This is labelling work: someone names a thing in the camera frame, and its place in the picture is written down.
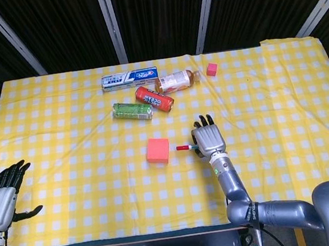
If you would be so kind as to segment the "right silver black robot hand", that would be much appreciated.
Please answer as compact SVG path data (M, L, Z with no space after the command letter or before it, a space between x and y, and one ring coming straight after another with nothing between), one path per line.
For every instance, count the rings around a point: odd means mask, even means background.
M197 146L195 148L197 156L210 158L216 152L225 152L225 140L209 114L200 115L199 121L195 121L193 125L191 133L193 142Z

